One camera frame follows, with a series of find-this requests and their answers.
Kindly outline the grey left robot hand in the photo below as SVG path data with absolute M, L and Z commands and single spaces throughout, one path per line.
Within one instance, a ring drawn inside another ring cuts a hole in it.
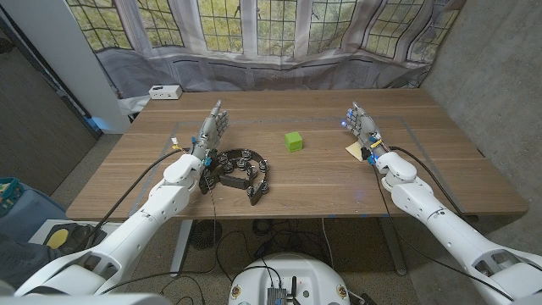
M 192 144 L 191 154 L 201 160 L 218 147 L 221 137 L 229 127 L 229 115 L 226 110 L 221 109 L 221 105 L 222 101 L 218 100 L 204 119 Z

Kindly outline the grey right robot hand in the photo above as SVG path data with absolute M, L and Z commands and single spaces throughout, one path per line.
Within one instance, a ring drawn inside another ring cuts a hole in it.
M 369 159 L 376 161 L 390 151 L 384 144 L 373 118 L 357 102 L 353 102 L 347 110 L 346 118 L 341 121 L 341 126 L 357 138 L 363 161 Z

